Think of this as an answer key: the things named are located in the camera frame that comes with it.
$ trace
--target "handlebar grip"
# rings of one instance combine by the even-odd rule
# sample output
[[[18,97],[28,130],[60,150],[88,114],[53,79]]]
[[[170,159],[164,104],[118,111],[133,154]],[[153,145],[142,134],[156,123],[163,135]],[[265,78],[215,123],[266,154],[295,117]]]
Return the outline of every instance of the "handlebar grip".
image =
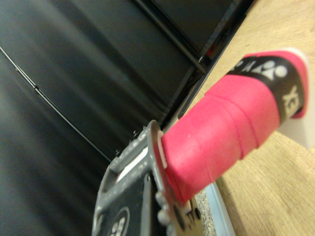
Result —
[[[184,203],[258,148],[308,103],[307,67],[285,50],[246,55],[163,137],[165,169]]]

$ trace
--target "wooden surface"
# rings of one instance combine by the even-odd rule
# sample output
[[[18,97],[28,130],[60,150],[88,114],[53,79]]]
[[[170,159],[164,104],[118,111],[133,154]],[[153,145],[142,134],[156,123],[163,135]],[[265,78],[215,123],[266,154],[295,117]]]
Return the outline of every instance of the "wooden surface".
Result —
[[[315,0],[258,0],[191,106],[245,54],[283,47],[302,50],[314,75]],[[315,236],[315,148],[275,132],[217,184],[236,235]]]

